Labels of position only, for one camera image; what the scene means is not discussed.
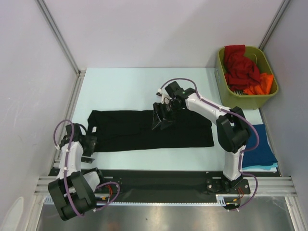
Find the black t shirt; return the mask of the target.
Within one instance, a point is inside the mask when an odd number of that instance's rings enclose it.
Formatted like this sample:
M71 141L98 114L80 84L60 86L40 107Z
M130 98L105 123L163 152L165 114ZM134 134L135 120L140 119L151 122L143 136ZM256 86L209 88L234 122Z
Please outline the black t shirt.
M152 129L152 122L151 110L93 110L87 133L97 138L95 152L214 146L212 123L198 113L181 110L175 122L163 130Z

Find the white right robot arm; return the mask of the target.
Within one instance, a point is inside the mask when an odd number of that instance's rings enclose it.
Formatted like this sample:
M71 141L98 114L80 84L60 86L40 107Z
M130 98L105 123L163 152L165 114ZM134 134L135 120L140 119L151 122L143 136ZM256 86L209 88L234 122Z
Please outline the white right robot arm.
M217 128L218 142L225 151L222 188L233 193L239 188L243 151L250 138L250 129L241 108L224 107L205 99L196 92L180 91L171 96L158 92L161 102L154 103L153 130L170 127L181 110L193 111L210 120Z

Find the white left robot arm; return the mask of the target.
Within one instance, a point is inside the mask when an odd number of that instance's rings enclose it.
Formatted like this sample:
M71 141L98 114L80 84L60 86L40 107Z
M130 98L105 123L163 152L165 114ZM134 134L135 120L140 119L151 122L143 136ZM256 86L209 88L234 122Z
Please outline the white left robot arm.
M62 152L60 171L56 180L48 184L49 194L63 221L83 216L95 209L97 203L94 192L99 193L106 188L106 180L97 168L81 172L84 149L79 141L69 140L65 136L59 145Z

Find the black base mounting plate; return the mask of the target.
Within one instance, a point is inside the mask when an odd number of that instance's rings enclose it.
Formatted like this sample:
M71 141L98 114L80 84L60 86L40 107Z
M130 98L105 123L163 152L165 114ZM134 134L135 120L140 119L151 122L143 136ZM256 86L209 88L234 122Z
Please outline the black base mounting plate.
M179 198L187 193L194 198L201 194L228 194L243 196L250 194L248 180L240 178L235 185L221 174L159 172L159 171L100 171L101 182L97 193L108 193L105 183L110 183L112 196L124 194L150 196L172 196Z

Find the green plastic basket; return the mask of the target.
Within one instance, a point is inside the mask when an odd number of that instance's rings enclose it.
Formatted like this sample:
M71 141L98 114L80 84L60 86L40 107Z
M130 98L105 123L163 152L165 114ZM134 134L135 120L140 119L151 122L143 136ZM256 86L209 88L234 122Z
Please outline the green plastic basket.
M252 46L221 48L215 77L221 102L230 108L258 109L279 90L265 54Z

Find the red t shirt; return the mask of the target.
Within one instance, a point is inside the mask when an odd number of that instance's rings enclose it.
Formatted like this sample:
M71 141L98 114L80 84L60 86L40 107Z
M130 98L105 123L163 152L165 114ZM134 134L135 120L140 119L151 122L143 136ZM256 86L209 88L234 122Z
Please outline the red t shirt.
M225 46L224 65L227 73L225 79L231 91L245 90L260 83L257 65L244 54L245 45Z

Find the orange t shirt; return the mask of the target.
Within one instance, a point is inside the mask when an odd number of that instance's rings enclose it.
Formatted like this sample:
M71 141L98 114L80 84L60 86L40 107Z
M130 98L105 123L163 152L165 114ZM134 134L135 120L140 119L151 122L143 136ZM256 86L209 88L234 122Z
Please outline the orange t shirt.
M255 86L244 89L245 95L269 95L274 81L274 75L260 74L260 82Z

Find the folded dark blue t shirt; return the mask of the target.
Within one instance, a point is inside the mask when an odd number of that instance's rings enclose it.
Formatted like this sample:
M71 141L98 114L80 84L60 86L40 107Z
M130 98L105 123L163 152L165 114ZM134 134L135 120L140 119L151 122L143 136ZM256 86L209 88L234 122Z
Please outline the folded dark blue t shirt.
M242 167L270 166L278 163L269 146L265 125L254 125L254 128L259 135L259 145L256 149L244 153Z

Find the folded light blue t shirt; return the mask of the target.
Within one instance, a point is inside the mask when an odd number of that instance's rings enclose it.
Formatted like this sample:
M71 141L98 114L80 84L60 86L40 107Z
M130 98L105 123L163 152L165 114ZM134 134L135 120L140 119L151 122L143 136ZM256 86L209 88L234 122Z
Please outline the folded light blue t shirt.
M243 171L254 171L254 172L276 172L278 163L274 163L270 166L250 166L243 167Z

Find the aluminium frame post left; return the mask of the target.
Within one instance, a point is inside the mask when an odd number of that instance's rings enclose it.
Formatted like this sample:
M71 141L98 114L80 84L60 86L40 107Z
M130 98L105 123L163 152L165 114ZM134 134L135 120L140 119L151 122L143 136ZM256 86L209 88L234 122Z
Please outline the aluminium frame post left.
M71 68L73 69L74 73L79 76L81 71L54 19L54 17L52 16L46 2L44 0L35 0L38 8L40 9L44 19L46 20L51 32L53 33L56 41L58 42L60 49L63 51L64 56L66 57L69 65L71 66Z

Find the aluminium frame post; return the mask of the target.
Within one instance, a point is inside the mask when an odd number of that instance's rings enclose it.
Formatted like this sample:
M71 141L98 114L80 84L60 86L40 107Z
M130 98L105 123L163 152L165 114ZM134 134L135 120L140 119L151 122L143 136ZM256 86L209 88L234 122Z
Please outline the aluminium frame post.
M46 2L44 0L35 0L38 8L40 9L44 19L46 20L51 32L53 33L56 41L58 42L60 49L63 51L64 56L66 57L69 65L71 66L71 68L73 69L74 73L79 76L81 71L54 19L54 17L52 16Z
M291 5L293 1L292 0L283 0L272 20L272 22L270 23L260 45L259 45L259 49L260 50L264 50L266 45L268 44L270 38L272 37L275 29L277 28L279 22L281 21L281 19L283 18L284 14L286 13L286 11L288 10L289 6Z

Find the aluminium frame post right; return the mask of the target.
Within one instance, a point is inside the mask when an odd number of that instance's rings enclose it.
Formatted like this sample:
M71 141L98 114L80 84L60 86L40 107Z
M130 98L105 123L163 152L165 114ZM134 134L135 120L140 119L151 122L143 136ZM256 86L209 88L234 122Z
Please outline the aluminium frame post right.
M288 10L289 6L291 5L293 1L292 0L283 0L272 20L272 22L270 23L260 45L259 45L259 49L260 50L264 50L266 45L268 44L270 38L272 37L275 29L277 28L279 22L281 21L281 19L283 18L284 14L286 13L286 11Z

